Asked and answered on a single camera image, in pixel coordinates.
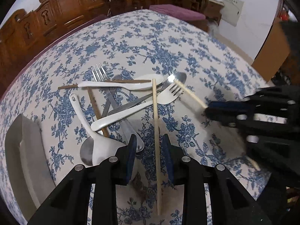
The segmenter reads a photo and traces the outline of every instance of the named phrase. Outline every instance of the white fork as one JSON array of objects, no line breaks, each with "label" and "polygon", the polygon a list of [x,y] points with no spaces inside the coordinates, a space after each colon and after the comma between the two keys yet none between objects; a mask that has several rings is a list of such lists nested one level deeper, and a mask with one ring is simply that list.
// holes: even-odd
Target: white fork
[{"label": "white fork", "polygon": [[[99,64],[99,65],[101,67],[101,70],[100,70],[100,68],[99,68],[98,65],[96,65],[96,67],[94,66],[94,70],[95,70],[96,74],[94,73],[93,67],[91,68],[95,81],[111,80],[107,76],[106,71],[104,70],[104,68],[102,67],[102,65],[101,64]],[[119,105],[116,103],[115,99],[113,98],[113,96],[112,96],[112,94],[110,92],[110,89],[108,87],[103,87],[102,89],[105,91],[105,93],[107,95],[107,98],[109,99],[110,104],[112,105],[112,108],[119,107]],[[136,135],[136,140],[137,140],[136,152],[142,151],[144,149],[145,144],[144,144],[142,138],[134,130],[134,128],[130,124],[130,122],[127,119],[122,119],[122,120],[120,120],[120,126],[122,127],[122,130],[123,130],[123,132],[125,134],[125,138],[127,140],[127,144],[128,144],[128,142],[130,140],[131,134],[135,134]]]}]

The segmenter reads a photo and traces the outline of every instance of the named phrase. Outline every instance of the tablecloth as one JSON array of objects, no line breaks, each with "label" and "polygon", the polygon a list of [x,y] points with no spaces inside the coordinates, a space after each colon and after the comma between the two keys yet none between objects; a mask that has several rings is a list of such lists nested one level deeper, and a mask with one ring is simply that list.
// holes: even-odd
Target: tablecloth
[{"label": "tablecloth", "polygon": [[[37,122],[49,170],[57,185],[76,164],[82,163],[79,150],[88,137],[69,101],[70,92],[76,91],[79,95],[87,120],[90,123],[95,120],[86,90],[58,90],[57,87],[92,80],[90,67],[97,63],[104,65],[110,77],[120,74],[123,79],[149,73],[167,78],[175,71],[186,72],[185,84],[206,103],[238,101],[253,94],[256,88],[267,87],[260,75],[226,45],[186,22],[153,11],[125,13],[74,33],[34,61],[0,103],[0,190],[9,210],[21,224],[26,221],[9,182],[5,134],[20,113]],[[101,90],[94,89],[94,93],[102,109],[106,95]],[[118,89],[115,99],[121,105],[143,94]],[[159,105],[158,113],[160,138],[167,133],[173,145],[180,146],[186,155],[203,165],[224,164],[255,199],[259,196],[270,174],[266,170],[257,171],[251,165],[235,129],[206,118],[187,94],[174,103]],[[145,143],[136,161],[142,167],[139,169],[141,181],[152,195],[140,202],[130,185],[117,186],[119,224],[181,224],[183,187],[174,187],[168,180],[163,156],[163,215],[156,215],[153,107],[128,120]],[[118,123],[108,128],[111,138],[124,141]],[[209,202],[208,222],[212,224]]]}]

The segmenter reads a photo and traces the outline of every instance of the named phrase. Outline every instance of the wooden sofa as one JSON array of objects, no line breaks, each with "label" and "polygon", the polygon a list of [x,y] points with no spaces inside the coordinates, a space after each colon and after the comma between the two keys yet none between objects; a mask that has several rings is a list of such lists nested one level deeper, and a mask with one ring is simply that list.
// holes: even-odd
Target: wooden sofa
[{"label": "wooden sofa", "polygon": [[39,0],[15,11],[0,29],[0,97],[18,73],[55,40],[91,21],[130,11],[131,0]]}]

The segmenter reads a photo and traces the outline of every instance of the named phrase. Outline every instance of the brown chopstick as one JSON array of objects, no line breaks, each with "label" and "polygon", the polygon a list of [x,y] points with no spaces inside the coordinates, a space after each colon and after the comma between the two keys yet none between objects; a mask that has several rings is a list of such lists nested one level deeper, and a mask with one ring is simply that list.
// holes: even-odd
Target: brown chopstick
[{"label": "brown chopstick", "polygon": [[[114,83],[121,83],[121,84],[140,84],[140,83],[149,83],[151,80],[148,79],[125,79],[125,80],[105,80],[105,82],[114,82]],[[73,88],[78,88],[77,84],[73,85],[64,85],[60,86],[57,89],[63,90],[63,89],[73,89]]]},{"label": "brown chopstick", "polygon": [[[98,106],[97,106],[97,102],[96,102],[96,100],[95,100],[95,97],[94,97],[94,94],[93,94],[93,92],[92,92],[91,87],[88,87],[88,96],[90,97],[90,101],[91,101],[91,104],[92,104],[92,108],[93,108],[93,110],[94,110],[94,113],[95,113],[95,115],[96,115],[97,120],[100,119],[100,118],[102,118],[102,115],[101,115],[101,113],[100,113],[100,111],[99,111],[99,108],[98,108]],[[108,132],[108,130],[107,130],[106,127],[102,128],[101,130],[102,130],[102,132],[103,132],[103,136],[104,136],[104,137],[107,137],[107,138],[110,137],[110,134],[109,134],[109,132]]]}]

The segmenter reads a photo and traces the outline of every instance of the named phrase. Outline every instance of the gray container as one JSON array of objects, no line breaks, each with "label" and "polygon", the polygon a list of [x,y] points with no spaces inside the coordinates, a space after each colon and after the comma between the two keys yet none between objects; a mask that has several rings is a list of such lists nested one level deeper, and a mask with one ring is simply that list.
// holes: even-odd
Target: gray container
[{"label": "gray container", "polygon": [[5,159],[13,194],[28,221],[55,188],[39,126],[18,115],[5,137]]}]

